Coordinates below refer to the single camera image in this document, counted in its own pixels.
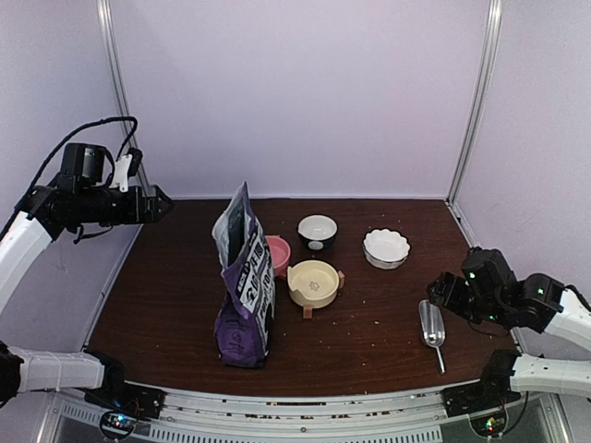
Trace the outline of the purple pet food bag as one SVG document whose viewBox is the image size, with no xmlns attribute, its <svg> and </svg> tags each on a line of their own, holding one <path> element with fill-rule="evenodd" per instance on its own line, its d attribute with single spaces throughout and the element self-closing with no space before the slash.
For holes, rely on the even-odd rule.
<svg viewBox="0 0 591 443">
<path fill-rule="evenodd" d="M 275 317 L 275 274 L 246 183 L 236 190 L 211 235 L 225 287 L 213 330 L 219 358 L 225 365 L 262 367 Z"/>
</svg>

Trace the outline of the metal food scoop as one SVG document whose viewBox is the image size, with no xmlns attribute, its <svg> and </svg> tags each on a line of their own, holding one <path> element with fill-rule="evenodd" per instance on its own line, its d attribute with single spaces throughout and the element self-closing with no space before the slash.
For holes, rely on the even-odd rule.
<svg viewBox="0 0 591 443">
<path fill-rule="evenodd" d="M 428 300 L 421 300 L 418 305 L 419 320 L 422 330 L 422 341 L 427 347 L 433 348 L 438 357 L 439 372 L 446 372 L 441 346 L 445 341 L 445 327 L 440 309 Z"/>
</svg>

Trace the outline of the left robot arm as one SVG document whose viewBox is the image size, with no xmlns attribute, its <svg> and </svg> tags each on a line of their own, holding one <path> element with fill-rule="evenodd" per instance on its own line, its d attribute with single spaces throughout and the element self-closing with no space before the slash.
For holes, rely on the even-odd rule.
<svg viewBox="0 0 591 443">
<path fill-rule="evenodd" d="M 119 225 L 159 222 L 174 202 L 158 187 L 143 189 L 128 180 L 141 163 L 133 150 L 114 160 L 100 145 L 68 143 L 60 170 L 46 186 L 33 186 L 1 233 L 1 304 L 7 305 L 31 265 L 64 231 L 80 242 L 84 227 L 104 232 Z M 133 400 L 125 369 L 103 353 L 52 353 L 1 345 L 1 402 L 20 393 L 81 389 L 114 410 Z"/>
</svg>

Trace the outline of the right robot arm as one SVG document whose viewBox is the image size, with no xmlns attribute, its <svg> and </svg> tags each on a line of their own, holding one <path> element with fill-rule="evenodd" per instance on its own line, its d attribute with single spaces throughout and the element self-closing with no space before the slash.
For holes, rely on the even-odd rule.
<svg viewBox="0 0 591 443">
<path fill-rule="evenodd" d="M 517 280 L 498 249 L 473 247 L 462 276 L 443 272 L 427 286 L 428 301 L 471 323 L 488 321 L 506 330 L 531 329 L 590 349 L 590 304 L 572 285 L 543 273 Z M 497 350 L 473 390 L 489 408 L 508 395 L 549 392 L 590 396 L 590 363 Z"/>
</svg>

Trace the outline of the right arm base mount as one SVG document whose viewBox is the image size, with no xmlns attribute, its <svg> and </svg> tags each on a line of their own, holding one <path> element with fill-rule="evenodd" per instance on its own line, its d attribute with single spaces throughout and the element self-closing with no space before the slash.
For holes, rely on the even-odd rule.
<svg viewBox="0 0 591 443">
<path fill-rule="evenodd" d="M 503 437 L 510 429 L 507 406 L 522 399 L 512 390 L 510 377 L 517 351 L 497 350 L 476 382 L 446 388 L 441 392 L 448 418 L 467 415 L 472 431 L 487 440 Z"/>
</svg>

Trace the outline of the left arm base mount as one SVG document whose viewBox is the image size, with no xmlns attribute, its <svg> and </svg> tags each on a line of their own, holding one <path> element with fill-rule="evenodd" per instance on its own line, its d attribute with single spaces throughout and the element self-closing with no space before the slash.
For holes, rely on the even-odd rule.
<svg viewBox="0 0 591 443">
<path fill-rule="evenodd" d="M 99 430 L 108 442 L 121 442 L 131 436 L 137 425 L 158 419 L 165 393 L 162 389 L 126 381 L 126 370 L 118 360 L 100 352 L 84 352 L 103 366 L 99 388 L 81 389 L 84 400 L 105 409 L 99 419 Z"/>
</svg>

